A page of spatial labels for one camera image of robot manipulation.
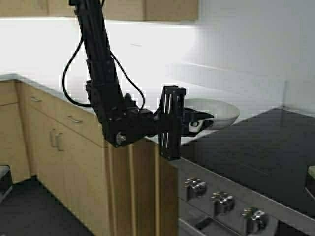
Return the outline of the robot base right corner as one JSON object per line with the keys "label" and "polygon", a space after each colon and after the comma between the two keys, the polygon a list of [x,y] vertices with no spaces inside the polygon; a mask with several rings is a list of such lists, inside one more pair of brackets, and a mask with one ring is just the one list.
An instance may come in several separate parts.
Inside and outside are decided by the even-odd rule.
{"label": "robot base right corner", "polygon": [[315,198],[315,166],[307,165],[305,172],[305,190],[310,197]]}

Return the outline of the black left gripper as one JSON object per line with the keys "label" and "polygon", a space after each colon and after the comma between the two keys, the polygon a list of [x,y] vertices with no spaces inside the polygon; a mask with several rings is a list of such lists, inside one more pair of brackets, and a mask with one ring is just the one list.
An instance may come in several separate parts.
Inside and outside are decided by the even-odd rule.
{"label": "black left gripper", "polygon": [[[161,157],[168,161],[180,159],[180,145],[184,137],[195,137],[211,127],[214,118],[210,113],[184,107],[186,89],[179,86],[164,86],[155,112],[155,124]],[[184,124],[185,120],[197,120]]]}

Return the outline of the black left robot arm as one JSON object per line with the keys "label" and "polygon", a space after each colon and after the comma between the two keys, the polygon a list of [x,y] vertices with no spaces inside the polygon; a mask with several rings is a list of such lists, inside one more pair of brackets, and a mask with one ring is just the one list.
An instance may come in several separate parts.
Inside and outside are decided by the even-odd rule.
{"label": "black left robot arm", "polygon": [[158,136],[159,151],[167,160],[181,154],[181,138],[194,137],[213,125],[213,116],[184,106],[186,89],[163,87],[159,108],[152,112],[123,94],[110,49],[102,4],[98,0],[71,0],[87,54],[90,79],[86,82],[88,107],[97,115],[104,139],[114,147],[131,145],[144,137]]}

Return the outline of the robot base left corner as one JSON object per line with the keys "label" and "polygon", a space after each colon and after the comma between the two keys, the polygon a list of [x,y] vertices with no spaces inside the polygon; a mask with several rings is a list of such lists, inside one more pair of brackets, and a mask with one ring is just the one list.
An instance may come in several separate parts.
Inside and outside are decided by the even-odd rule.
{"label": "robot base left corner", "polygon": [[12,191],[13,180],[11,169],[8,165],[0,166],[0,202],[2,203]]}

